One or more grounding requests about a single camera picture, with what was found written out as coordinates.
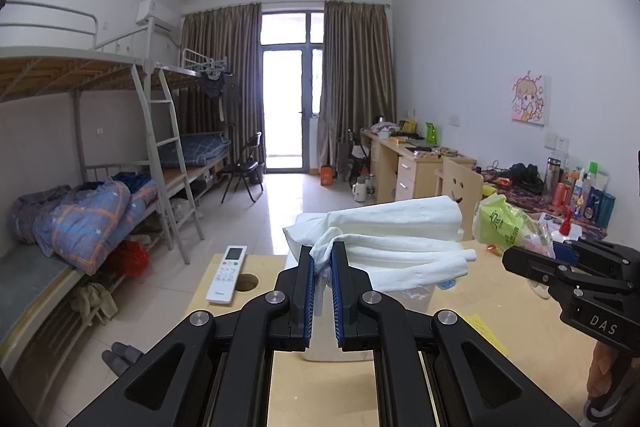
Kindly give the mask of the person right hand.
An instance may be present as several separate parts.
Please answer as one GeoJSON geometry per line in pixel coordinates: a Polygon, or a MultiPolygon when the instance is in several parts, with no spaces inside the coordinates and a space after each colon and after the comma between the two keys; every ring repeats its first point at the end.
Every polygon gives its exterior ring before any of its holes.
{"type": "Polygon", "coordinates": [[[612,386],[612,367],[618,358],[618,351],[605,343],[596,343],[587,379],[590,399],[606,395],[612,386]]]}

